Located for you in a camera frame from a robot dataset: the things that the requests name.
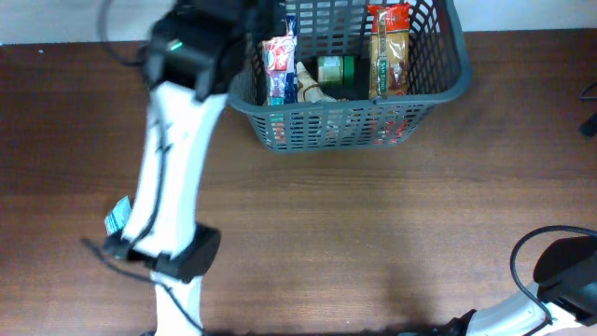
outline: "food package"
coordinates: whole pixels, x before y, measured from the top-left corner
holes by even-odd
[[[367,6],[373,15],[369,98],[407,94],[409,4]]]
[[[297,63],[297,78],[298,78],[298,94],[297,99],[299,103],[311,102],[336,102],[336,99],[325,95],[319,84],[313,80],[309,71],[305,69],[302,62]]]
[[[373,143],[375,145],[380,145],[385,143],[386,139],[389,138],[388,144],[397,144],[398,140],[404,136],[405,132],[409,128],[409,121],[407,119],[403,119],[402,122],[396,126],[394,134],[392,134],[392,129],[395,125],[396,121],[386,121],[383,126],[377,130],[377,122],[372,122],[370,125],[371,133],[375,135],[375,140]]]
[[[268,105],[292,104],[297,101],[297,17],[286,16],[286,35],[263,41],[263,64],[268,86]]]

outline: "green label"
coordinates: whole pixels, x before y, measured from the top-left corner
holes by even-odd
[[[388,61],[380,60],[380,94],[384,94],[387,86]]]

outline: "label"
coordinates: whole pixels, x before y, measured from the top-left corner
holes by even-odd
[[[387,73],[388,73],[388,48],[387,48],[387,34],[386,34],[386,21],[385,17],[387,12],[384,9],[380,9],[378,17],[379,25],[379,43],[378,43],[378,94],[385,98],[387,91]]]
[[[387,74],[388,74],[388,60],[380,59],[380,96],[384,96],[387,91]]]
[[[113,234],[124,228],[131,216],[131,201],[129,196],[125,196],[116,203],[114,209],[105,217],[104,224],[108,235]]]
[[[326,56],[324,57],[324,67],[339,67],[340,57],[338,56]]]

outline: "gray plastic basket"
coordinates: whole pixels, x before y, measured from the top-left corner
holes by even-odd
[[[373,17],[367,5],[399,0],[286,0],[298,23],[296,57],[368,57]],[[276,152],[389,147],[405,141],[438,104],[462,95],[471,68],[452,0],[410,0],[409,94],[336,103],[263,106],[265,78],[254,57],[233,83],[229,103],[246,113],[257,136]]]

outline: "tabletop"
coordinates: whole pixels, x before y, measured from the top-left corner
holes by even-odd
[[[597,111],[577,98],[597,76],[597,31],[465,40],[470,89],[396,147],[278,155],[245,115],[222,114],[197,208],[223,234],[204,278],[207,329],[443,324],[516,292],[508,258],[526,232],[597,229],[597,140],[577,130]],[[0,47],[0,334],[155,328],[152,288],[78,242],[101,241],[104,216],[134,196],[146,104],[139,75],[97,44]],[[522,249],[523,282],[563,236]]]

